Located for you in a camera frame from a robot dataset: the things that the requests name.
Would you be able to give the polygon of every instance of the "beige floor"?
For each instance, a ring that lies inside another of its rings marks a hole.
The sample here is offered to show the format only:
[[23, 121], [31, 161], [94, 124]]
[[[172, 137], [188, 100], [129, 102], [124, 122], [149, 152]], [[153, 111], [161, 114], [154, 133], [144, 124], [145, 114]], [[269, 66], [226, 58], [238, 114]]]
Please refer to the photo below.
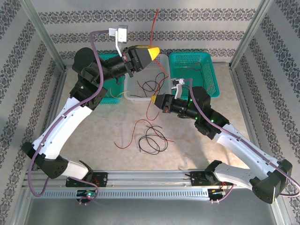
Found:
[[[211, 100], [212, 108], [223, 114], [248, 138], [246, 126], [226, 65], [214, 65], [220, 96]], [[68, 93], [77, 81], [77, 74], [69, 69], [60, 100], [62, 109]], [[83, 160], [94, 170], [159, 170], [204, 169], [213, 160], [246, 168], [234, 154], [220, 144], [201, 135], [194, 122], [179, 119], [176, 114], [162, 114], [153, 122], [163, 127], [164, 135], [174, 140], [165, 152], [152, 156], [140, 153], [137, 141], [146, 129], [146, 122], [137, 125], [134, 142], [127, 149], [118, 149], [113, 142], [126, 146], [138, 119], [145, 119], [147, 104], [134, 104], [122, 99], [118, 105], [100, 105], [87, 117], [67, 140], [61, 155], [71, 160]], [[158, 109], [150, 107], [153, 118]]]

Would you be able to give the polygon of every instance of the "damask wallpaper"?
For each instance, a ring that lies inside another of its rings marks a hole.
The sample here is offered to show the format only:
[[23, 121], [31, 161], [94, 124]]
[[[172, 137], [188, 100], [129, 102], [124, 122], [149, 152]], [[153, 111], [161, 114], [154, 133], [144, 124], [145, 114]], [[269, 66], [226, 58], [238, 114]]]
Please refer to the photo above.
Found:
[[[153, 44], [162, 53], [201, 51], [214, 61], [229, 62], [260, 0], [32, 0], [56, 48], [67, 64], [80, 48], [90, 47], [88, 34], [128, 25], [128, 46], [149, 44], [159, 9]], [[116, 53], [114, 38], [95, 37], [101, 53]]]
[[[293, 164], [300, 181], [300, 1], [276, 0], [234, 69], [260, 147]], [[295, 187], [288, 184], [287, 193]], [[300, 199], [284, 198], [292, 224]]]
[[10, 222], [60, 71], [18, 0], [0, 0], [0, 225]]

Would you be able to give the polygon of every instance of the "yellow cone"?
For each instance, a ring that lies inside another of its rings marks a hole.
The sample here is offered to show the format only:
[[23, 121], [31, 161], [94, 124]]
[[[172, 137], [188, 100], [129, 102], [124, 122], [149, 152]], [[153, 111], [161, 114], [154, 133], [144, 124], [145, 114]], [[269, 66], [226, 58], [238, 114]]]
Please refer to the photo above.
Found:
[[148, 48], [148, 51], [149, 51], [149, 54], [150, 54], [150, 57], [151, 57], [151, 60], [152, 60], [152, 61], [153, 61], [153, 60], [158, 56], [158, 54], [160, 53], [159, 47], [156, 47], [156, 46], [151, 46], [151, 48]]

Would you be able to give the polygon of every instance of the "gray metal floor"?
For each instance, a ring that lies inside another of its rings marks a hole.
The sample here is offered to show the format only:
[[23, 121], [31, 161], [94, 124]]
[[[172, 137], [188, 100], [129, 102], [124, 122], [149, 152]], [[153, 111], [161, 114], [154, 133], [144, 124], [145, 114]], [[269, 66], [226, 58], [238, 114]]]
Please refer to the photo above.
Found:
[[27, 225], [274, 225], [271, 206], [245, 189], [223, 202], [97, 199], [83, 206], [73, 199], [32, 199]]

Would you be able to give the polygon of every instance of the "red wire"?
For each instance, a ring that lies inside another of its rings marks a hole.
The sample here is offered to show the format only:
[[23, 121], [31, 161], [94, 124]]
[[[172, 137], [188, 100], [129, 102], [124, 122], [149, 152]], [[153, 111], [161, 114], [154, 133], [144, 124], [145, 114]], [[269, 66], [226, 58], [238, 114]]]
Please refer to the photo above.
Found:
[[228, 185], [226, 184], [226, 182], [222, 182], [222, 187], [220, 189], [223, 189], [224, 185], [226, 185], [226, 192], [228, 191]]
[[96, 179], [96, 178], [94, 178], [94, 180], [95, 180], [95, 182], [97, 183], [97, 185], [98, 185], [98, 187], [99, 187], [99, 181]]
[[157, 59], [154, 59], [154, 61], [159, 65], [159, 67], [161, 68], [161, 70], [162, 70], [165, 74], [169, 75], [169, 74], [165, 71], [165, 69], [161, 66], [161, 64], [158, 62]]
[[[151, 124], [148, 120], [145, 120], [145, 119], [140, 119], [140, 120], [138, 120], [138, 121], [135, 123], [135, 127], [136, 127], [136, 125], [137, 125], [137, 123], [138, 123], [139, 121], [145, 121], [145, 122], [149, 123], [150, 126], [152, 127], [152, 124]], [[115, 144], [115, 146], [117, 146], [117, 148], [119, 148], [119, 149], [125, 149], [125, 148], [128, 148], [128, 147], [131, 145], [131, 143], [132, 143], [132, 141], [133, 141], [133, 134], [135, 133], [135, 127], [133, 128], [133, 132], [132, 132], [132, 135], [131, 135], [131, 141], [130, 141], [130, 143], [129, 143], [126, 147], [119, 147], [119, 146], [116, 144], [116, 142], [114, 142], [114, 144]], [[165, 140], [165, 141], [168, 141], [168, 142], [174, 142], [174, 141], [165, 139], [165, 138], [161, 137], [160, 135], [158, 135], [158, 136], [159, 136], [161, 139]]]
[[156, 21], [156, 19], [157, 19], [157, 17], [158, 17], [158, 12], [159, 12], [159, 10], [157, 9], [157, 10], [156, 10], [156, 13], [155, 13], [154, 20], [153, 20], [152, 29], [151, 29], [150, 45], [152, 45], [153, 30], [154, 30], [155, 21]]
[[209, 90], [213, 87], [213, 85], [214, 85], [214, 83], [212, 83], [212, 84], [210, 85], [210, 87], [206, 90], [206, 92], [209, 91]]

